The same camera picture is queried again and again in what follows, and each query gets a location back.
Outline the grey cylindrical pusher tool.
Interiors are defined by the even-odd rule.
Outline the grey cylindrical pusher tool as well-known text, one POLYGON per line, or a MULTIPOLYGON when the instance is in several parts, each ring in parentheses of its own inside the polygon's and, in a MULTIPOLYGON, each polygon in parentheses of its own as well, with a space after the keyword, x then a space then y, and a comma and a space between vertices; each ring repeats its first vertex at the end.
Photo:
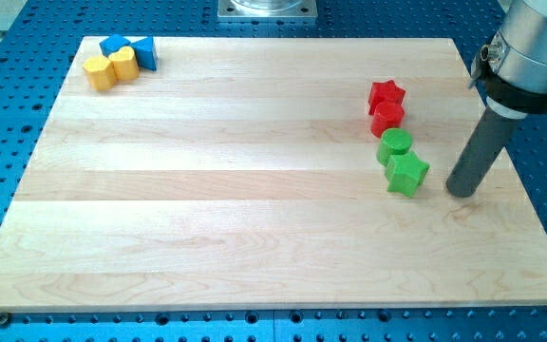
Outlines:
POLYGON ((525 112, 488 97, 480 120, 446 180, 448 192, 457 198, 471 197, 525 118, 525 112))

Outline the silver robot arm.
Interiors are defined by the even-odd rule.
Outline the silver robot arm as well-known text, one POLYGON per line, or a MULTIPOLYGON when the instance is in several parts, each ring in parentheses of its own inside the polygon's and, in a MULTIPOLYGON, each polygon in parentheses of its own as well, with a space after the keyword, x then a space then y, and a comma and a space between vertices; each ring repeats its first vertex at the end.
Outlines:
POLYGON ((547 1, 512 2, 497 32, 475 55, 469 87, 483 86, 485 109, 447 191, 472 196, 521 120, 547 114, 547 1))

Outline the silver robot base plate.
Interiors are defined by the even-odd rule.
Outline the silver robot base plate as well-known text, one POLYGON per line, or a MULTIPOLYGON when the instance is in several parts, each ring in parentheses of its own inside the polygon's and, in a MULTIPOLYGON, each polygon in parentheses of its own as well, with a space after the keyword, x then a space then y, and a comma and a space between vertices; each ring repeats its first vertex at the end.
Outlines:
POLYGON ((316 0, 219 0, 222 19, 315 18, 316 0))

